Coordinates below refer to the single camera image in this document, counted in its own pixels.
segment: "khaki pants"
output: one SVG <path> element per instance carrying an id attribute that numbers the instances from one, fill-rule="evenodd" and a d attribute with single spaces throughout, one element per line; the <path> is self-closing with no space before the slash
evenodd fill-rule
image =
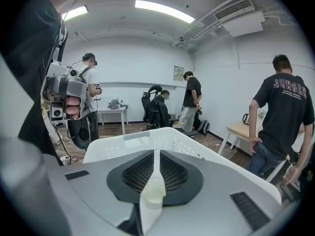
<path id="1" fill-rule="evenodd" d="M 179 118 L 179 127 L 186 132 L 192 131 L 193 122 L 195 120 L 195 114 L 197 108 L 184 107 L 181 117 Z"/>

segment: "white t-shirt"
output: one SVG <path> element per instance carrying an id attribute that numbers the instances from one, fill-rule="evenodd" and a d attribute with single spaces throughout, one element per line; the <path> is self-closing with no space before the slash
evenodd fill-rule
<path id="1" fill-rule="evenodd" d="M 85 68 L 87 68 L 88 66 L 87 65 L 81 65 L 80 67 L 76 68 L 76 70 L 79 72 L 79 73 L 82 73 L 84 71 Z M 94 68 L 90 69 L 84 76 L 83 78 L 85 79 L 86 83 L 88 85 L 90 84 L 98 84 L 99 81 L 98 81 L 98 78 L 97 78 L 97 72 Z M 97 102 L 96 100 L 94 100 L 94 97 L 91 97 L 89 98 L 90 100 L 90 103 L 91 103 L 91 106 L 92 106 L 92 109 L 90 109 L 91 112 L 95 112 L 97 111 Z"/>
<path id="2" fill-rule="evenodd" d="M 303 141 L 304 141 L 304 133 L 298 134 L 296 139 L 295 139 L 294 144 L 292 145 L 292 149 L 295 152 L 300 152 L 302 144 L 303 144 Z"/>

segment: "fluorescent light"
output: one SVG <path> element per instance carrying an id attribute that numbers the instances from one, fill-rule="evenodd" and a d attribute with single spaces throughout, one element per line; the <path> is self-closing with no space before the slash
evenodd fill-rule
<path id="1" fill-rule="evenodd" d="M 141 1 L 141 0 L 136 0 L 136 4 L 135 4 L 136 8 L 141 8 L 141 9 L 148 9 L 148 10 L 154 10 L 154 11 L 158 11 L 158 12 L 162 12 L 165 13 L 167 15 L 179 18 L 187 23 L 191 23 L 192 21 L 194 21 L 195 19 L 179 10 L 173 9 L 171 7 L 162 5 L 162 4 L 158 4 L 155 2 L 147 2 L 147 1 Z"/>
<path id="2" fill-rule="evenodd" d="M 85 14 L 85 13 L 88 13 L 88 10 L 86 8 L 86 6 L 82 6 L 82 7 L 79 7 L 79 8 L 76 8 L 74 10 L 70 10 L 68 11 L 68 14 L 67 13 L 64 13 L 63 14 L 63 20 L 68 20 L 70 18 L 74 18 L 76 16 L 79 16 L 79 15 L 82 15 L 82 14 Z"/>

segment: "black t-shirt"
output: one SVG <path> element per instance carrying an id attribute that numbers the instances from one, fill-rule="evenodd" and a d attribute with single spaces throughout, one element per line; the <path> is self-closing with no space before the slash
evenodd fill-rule
<path id="1" fill-rule="evenodd" d="M 259 138 L 279 160 L 285 160 L 301 123 L 310 125 L 314 122 L 309 89 L 301 78 L 277 73 L 264 80 L 254 100 L 260 108 L 268 103 Z"/>
<path id="2" fill-rule="evenodd" d="M 201 84 L 195 77 L 190 77 L 187 81 L 186 93 L 184 97 L 183 106 L 193 108 L 195 104 L 193 102 L 193 97 L 191 91 L 195 90 L 197 93 L 197 98 L 202 94 L 201 93 Z"/>
<path id="3" fill-rule="evenodd" d="M 19 138 L 35 144 L 42 153 L 56 157 L 41 114 L 40 90 L 46 72 L 43 64 L 47 67 L 49 63 L 60 22 L 61 17 L 50 0 L 30 0 L 5 36 L 5 49 L 1 50 L 14 77 L 34 101 Z"/>

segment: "white plastic basket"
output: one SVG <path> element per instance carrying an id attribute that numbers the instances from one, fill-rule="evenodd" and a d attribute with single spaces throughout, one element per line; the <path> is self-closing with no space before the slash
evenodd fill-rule
<path id="1" fill-rule="evenodd" d="M 220 163 L 238 171 L 270 193 L 270 195 L 281 204 L 281 196 L 275 186 L 218 155 L 213 150 L 203 146 L 174 128 L 159 128 L 96 140 L 89 145 L 83 163 L 107 160 L 148 149 L 154 149 L 155 151 L 155 170 L 159 170 L 159 151 L 161 149 L 187 154 L 200 159 Z"/>

